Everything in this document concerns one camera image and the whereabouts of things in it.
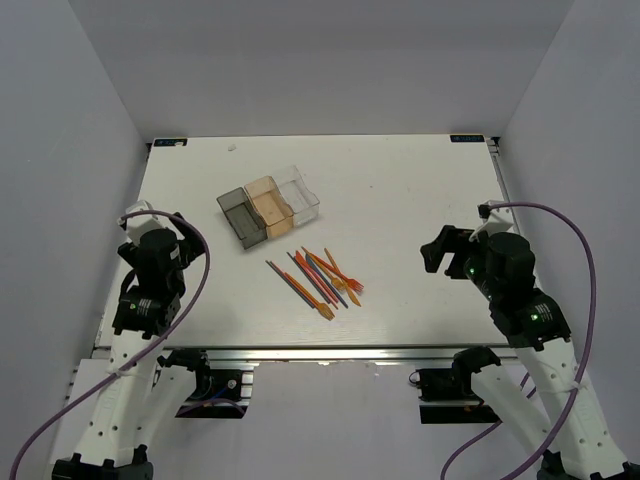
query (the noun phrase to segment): plastic container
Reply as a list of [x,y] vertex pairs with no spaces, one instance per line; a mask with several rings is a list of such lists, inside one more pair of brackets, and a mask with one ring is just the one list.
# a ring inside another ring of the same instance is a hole
[[262,177],[245,185],[247,195],[267,225],[269,238],[279,237],[293,228],[293,210],[284,201],[272,177]]
[[293,224],[296,227],[318,216],[320,201],[304,184],[295,165],[277,171],[272,177],[282,198],[293,211]]
[[218,204],[245,250],[267,239],[267,226],[244,189],[236,188],[219,196]]

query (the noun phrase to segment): gray wall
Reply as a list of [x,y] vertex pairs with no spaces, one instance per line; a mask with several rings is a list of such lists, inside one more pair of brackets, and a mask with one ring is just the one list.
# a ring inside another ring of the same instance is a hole
[[71,0],[145,139],[501,134],[572,0]]
[[[0,476],[89,355],[145,148],[66,0],[0,14]],[[51,436],[19,478],[39,478]]]
[[[581,226],[598,272],[589,371],[611,430],[640,460],[640,3],[576,0],[509,123],[503,170],[512,199],[546,203]],[[578,344],[589,304],[584,254],[544,213],[519,212],[542,286]]]

